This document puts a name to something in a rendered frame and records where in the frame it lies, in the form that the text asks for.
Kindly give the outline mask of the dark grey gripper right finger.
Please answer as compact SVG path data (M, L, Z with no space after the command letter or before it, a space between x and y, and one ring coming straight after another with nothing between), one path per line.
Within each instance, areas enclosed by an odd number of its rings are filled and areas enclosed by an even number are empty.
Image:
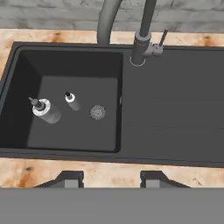
M177 181L168 179L162 171L141 171L140 179L141 188L188 188L188 185L184 185Z

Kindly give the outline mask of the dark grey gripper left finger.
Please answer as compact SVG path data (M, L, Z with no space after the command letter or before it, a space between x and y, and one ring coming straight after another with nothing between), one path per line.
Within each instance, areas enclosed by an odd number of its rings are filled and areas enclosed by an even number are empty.
M62 171L56 179L36 185L36 188L83 188L83 179L84 171Z

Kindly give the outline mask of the black kitchen sink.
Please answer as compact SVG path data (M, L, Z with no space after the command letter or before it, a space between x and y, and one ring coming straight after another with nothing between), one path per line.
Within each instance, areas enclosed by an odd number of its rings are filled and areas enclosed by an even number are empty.
M13 44L0 80L0 158L224 167L224 47ZM73 111L65 100L73 93ZM47 99L61 118L32 113Z

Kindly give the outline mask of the large grey soap dispenser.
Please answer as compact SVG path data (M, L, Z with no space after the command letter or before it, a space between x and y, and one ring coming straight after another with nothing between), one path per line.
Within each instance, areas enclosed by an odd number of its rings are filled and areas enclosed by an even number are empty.
M29 98L32 113L47 123L55 124L61 118L61 112L47 99Z

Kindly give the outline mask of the small grey soap dispenser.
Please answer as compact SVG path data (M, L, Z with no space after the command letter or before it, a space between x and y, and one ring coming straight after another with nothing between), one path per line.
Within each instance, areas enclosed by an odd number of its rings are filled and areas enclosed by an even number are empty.
M73 111L78 111L81 108L76 96L73 93L66 92L65 100Z

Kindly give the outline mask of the dark grey sink tap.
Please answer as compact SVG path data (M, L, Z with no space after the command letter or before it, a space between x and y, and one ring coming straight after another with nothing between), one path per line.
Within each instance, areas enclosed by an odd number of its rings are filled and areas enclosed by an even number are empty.
M100 46L110 44L112 27L122 0L104 0L99 14L96 40ZM135 33L129 62L134 67L141 67L150 56L160 56L164 51L164 41L168 30L165 29L159 43L151 42L151 21L157 0L145 0L140 29Z

